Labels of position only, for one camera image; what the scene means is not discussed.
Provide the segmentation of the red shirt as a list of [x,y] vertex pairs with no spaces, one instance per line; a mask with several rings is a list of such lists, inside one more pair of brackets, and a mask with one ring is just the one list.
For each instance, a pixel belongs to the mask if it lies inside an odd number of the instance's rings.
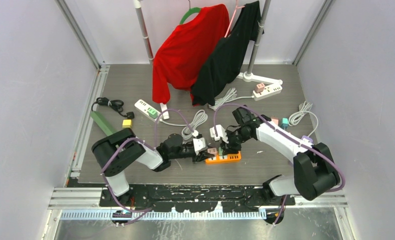
[[152,68],[152,100],[167,104],[169,85],[191,91],[199,71],[225,35],[230,16],[224,4],[203,7],[197,16],[178,25],[158,49]]

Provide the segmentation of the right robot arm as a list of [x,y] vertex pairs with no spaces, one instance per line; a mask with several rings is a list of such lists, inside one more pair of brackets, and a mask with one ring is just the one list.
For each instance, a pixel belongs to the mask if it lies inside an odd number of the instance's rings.
[[292,175],[280,174],[262,184],[263,199],[268,205],[276,205],[286,195],[299,195],[312,201],[345,186],[344,175],[324,143],[313,144],[297,138],[246,105],[238,105],[232,114],[237,123],[235,130],[227,130],[220,124],[210,129],[211,137],[221,142],[223,153],[236,154],[242,150],[243,143],[254,139],[272,147],[293,166]]

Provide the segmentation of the clothes rack pole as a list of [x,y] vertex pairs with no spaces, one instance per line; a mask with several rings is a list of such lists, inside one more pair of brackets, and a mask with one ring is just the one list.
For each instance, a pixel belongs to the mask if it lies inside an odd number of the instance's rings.
[[141,1],[140,0],[133,0],[133,5],[134,5],[137,19],[139,22],[139,26],[140,26],[140,30],[141,30],[141,34],[142,34],[142,39],[144,41],[144,45],[145,45],[145,49],[146,49],[146,53],[147,53],[147,58],[148,58],[150,65],[153,66],[154,54],[153,54],[151,42],[149,39],[149,35],[148,35],[148,31],[147,31],[143,11],[142,11]]
[[281,79],[274,79],[274,78],[269,78],[269,77],[264,77],[264,76],[259,76],[259,75],[253,74],[253,68],[254,68],[256,56],[257,56],[257,53],[259,50],[260,41],[261,41],[261,38],[262,38],[262,35],[264,32],[265,21],[267,18],[270,3],[271,3],[271,0],[264,1],[261,19],[258,23],[258,35],[257,35],[256,41],[253,44],[253,48],[252,48],[252,52],[251,52],[247,70],[245,72],[240,72],[237,76],[238,79],[241,79],[245,82],[263,83],[267,86],[272,85],[272,84],[279,84],[279,85],[283,84],[283,81]]

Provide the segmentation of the purple power strip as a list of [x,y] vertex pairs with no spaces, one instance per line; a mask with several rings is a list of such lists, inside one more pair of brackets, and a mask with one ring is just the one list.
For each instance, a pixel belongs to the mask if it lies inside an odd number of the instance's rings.
[[301,140],[304,141],[304,142],[306,142],[306,143],[308,143],[308,144],[311,144],[311,145],[314,144],[313,139],[312,139],[311,137],[309,137],[309,136],[306,136],[306,135],[303,135],[302,138],[301,138]]

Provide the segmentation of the clothes rack left pole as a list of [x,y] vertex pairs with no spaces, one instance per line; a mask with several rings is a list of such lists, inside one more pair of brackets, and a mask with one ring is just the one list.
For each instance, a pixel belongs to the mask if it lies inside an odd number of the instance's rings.
[[148,58],[150,65],[153,66],[154,54],[153,54],[151,42],[149,39],[149,35],[148,35],[148,31],[147,31],[143,11],[142,11],[141,1],[140,0],[133,0],[133,5],[134,5],[137,19],[139,22],[139,26],[140,26],[140,30],[141,30],[141,34],[142,34],[142,39],[144,41],[144,45],[145,45],[145,49],[146,49],[146,53],[147,53],[147,58]]

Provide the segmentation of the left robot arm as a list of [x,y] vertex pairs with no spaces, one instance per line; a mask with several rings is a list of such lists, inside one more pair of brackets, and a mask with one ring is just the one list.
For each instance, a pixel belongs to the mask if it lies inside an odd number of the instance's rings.
[[125,176],[125,169],[138,162],[154,172],[171,166],[171,160],[191,158],[201,162],[215,155],[208,152],[205,138],[195,133],[192,140],[173,133],[156,147],[138,138],[131,128],[126,128],[95,142],[91,151],[101,167],[100,174],[112,194],[111,199],[120,207],[130,203],[132,194]]

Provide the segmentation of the left white power strip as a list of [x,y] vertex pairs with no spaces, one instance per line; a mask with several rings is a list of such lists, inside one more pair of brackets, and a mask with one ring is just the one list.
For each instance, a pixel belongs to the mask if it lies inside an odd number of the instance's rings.
[[156,119],[152,119],[152,118],[148,115],[148,113],[147,113],[147,109],[148,109],[148,108],[153,108],[153,109],[155,109],[155,108],[152,107],[150,104],[146,103],[144,100],[139,99],[139,100],[134,104],[134,107],[135,107],[139,112],[141,112],[143,115],[145,115],[147,118],[149,118],[150,120],[152,120],[153,122],[155,122],[155,121],[157,120],[157,118],[156,118]]

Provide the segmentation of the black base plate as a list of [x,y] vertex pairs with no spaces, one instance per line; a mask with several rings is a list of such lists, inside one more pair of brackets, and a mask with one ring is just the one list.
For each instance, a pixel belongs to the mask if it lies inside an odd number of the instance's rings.
[[256,211],[259,207],[277,209],[282,197],[272,196],[258,185],[161,185],[132,184],[117,201],[125,207],[167,213],[213,212],[220,205],[224,213]]

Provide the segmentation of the pink hanger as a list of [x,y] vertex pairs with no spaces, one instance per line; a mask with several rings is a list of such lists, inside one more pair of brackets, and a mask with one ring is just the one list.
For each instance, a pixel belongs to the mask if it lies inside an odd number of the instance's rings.
[[235,19],[236,13],[238,12],[239,9],[242,9],[244,7],[245,7],[244,5],[239,6],[239,0],[235,1],[235,7],[234,7],[233,13],[231,15],[231,19],[230,19],[229,25],[228,25],[228,27],[226,29],[224,38],[227,38],[229,36],[230,32],[231,32],[232,24],[233,24],[233,21]]

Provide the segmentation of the orange power strip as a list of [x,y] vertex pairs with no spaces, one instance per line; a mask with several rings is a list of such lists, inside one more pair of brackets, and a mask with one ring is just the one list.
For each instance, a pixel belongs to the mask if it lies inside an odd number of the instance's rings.
[[205,163],[208,165],[217,165],[217,164],[229,164],[240,162],[242,159],[241,152],[239,151],[236,154],[227,154],[227,155],[219,155],[216,154],[213,157],[209,157],[205,160]]

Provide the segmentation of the white power strip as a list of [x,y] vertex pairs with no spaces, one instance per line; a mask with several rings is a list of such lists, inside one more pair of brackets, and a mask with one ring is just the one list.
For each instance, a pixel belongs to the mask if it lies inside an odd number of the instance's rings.
[[255,101],[260,101],[266,99],[268,97],[274,96],[279,94],[283,90],[283,87],[278,83],[273,83],[270,85],[265,85],[265,88],[260,93],[255,93],[254,90],[252,91],[252,98]]
[[156,118],[156,119],[152,119],[152,118],[148,115],[148,113],[147,113],[147,109],[148,109],[148,108],[153,108],[153,109],[155,109],[155,108],[152,107],[150,104],[146,103],[144,100],[139,99],[139,100],[134,104],[134,107],[135,107],[139,112],[141,112],[143,115],[145,115],[147,118],[149,118],[150,120],[152,120],[153,122],[155,122],[155,121],[157,120],[157,118]]

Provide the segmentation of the clothes rack right pole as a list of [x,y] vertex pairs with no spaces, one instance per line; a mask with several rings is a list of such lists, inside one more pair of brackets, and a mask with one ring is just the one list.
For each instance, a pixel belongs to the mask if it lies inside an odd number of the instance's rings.
[[245,72],[240,72],[237,76],[238,79],[241,79],[245,82],[263,83],[267,86],[272,85],[272,84],[279,84],[279,85],[283,84],[283,81],[281,79],[274,79],[274,78],[269,78],[269,77],[264,77],[264,76],[259,76],[259,75],[253,74],[253,68],[254,68],[256,56],[257,56],[257,53],[259,50],[260,41],[261,41],[261,38],[262,38],[262,35],[264,32],[265,21],[267,18],[270,3],[271,3],[271,0],[264,1],[261,19],[258,23],[258,35],[257,35],[256,41],[253,44],[253,48],[252,48],[252,52],[251,52],[247,70]]

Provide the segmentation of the right white power strip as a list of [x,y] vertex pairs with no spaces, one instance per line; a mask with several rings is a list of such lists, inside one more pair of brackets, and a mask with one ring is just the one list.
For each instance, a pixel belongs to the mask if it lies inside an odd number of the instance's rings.
[[283,87],[278,83],[273,83],[270,85],[265,85],[265,88],[260,93],[255,93],[254,90],[252,91],[252,98],[255,101],[260,101],[266,99],[268,97],[274,96],[279,94],[283,90]]

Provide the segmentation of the green plug on white strip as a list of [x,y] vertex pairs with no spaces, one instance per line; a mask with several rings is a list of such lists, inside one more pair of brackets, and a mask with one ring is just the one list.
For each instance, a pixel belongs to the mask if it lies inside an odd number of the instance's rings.
[[159,112],[151,107],[147,109],[147,114],[154,120],[159,116]]

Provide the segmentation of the green hanger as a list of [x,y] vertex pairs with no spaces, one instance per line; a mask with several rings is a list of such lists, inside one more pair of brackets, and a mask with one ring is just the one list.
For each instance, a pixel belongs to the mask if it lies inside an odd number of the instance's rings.
[[183,17],[180,19],[179,24],[182,25],[185,23],[185,21],[193,14],[198,14],[201,11],[201,8],[199,7],[192,7],[190,8],[184,15]]

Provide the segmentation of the yellow plug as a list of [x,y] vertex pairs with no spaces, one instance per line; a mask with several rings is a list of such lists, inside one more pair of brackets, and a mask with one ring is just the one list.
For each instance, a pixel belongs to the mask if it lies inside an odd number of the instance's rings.
[[133,121],[131,119],[124,119],[122,121],[122,128],[131,128],[133,125]]

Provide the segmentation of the pink plug on white strip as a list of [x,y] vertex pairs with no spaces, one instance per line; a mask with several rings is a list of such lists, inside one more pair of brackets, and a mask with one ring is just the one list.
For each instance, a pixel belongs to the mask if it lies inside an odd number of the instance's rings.
[[259,83],[255,86],[254,92],[255,93],[261,93],[265,88],[265,84],[264,83]]

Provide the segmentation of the black shirt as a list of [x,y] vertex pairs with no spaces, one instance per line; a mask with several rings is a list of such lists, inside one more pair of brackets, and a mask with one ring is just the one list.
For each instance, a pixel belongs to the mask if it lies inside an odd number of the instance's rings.
[[192,105],[215,105],[215,97],[236,79],[250,41],[257,40],[261,17],[258,0],[244,5],[230,34],[218,41],[201,67],[190,91]]

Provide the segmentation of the pink plug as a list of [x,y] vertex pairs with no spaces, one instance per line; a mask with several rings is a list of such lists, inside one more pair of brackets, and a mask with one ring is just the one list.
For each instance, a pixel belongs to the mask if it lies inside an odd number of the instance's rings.
[[208,148],[207,152],[208,152],[208,154],[210,154],[210,157],[213,158],[218,154],[218,149],[217,148]]
[[276,118],[276,117],[272,117],[271,118],[271,121],[273,122],[273,124],[275,124],[275,125],[279,125],[279,119],[278,118]]
[[255,86],[254,92],[255,93],[261,93],[265,88],[265,84],[264,83],[259,83]]

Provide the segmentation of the teal plug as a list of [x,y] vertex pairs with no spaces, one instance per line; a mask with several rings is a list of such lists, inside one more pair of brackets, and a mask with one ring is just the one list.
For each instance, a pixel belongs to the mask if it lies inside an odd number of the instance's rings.
[[283,130],[287,130],[289,127],[289,120],[287,118],[282,118],[279,125]]

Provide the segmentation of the green power strip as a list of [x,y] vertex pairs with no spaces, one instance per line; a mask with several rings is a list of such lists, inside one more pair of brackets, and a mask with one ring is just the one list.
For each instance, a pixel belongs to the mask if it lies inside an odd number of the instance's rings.
[[106,134],[110,136],[117,132],[117,130],[109,123],[109,121],[99,112],[91,111],[90,117],[98,125],[98,127]]

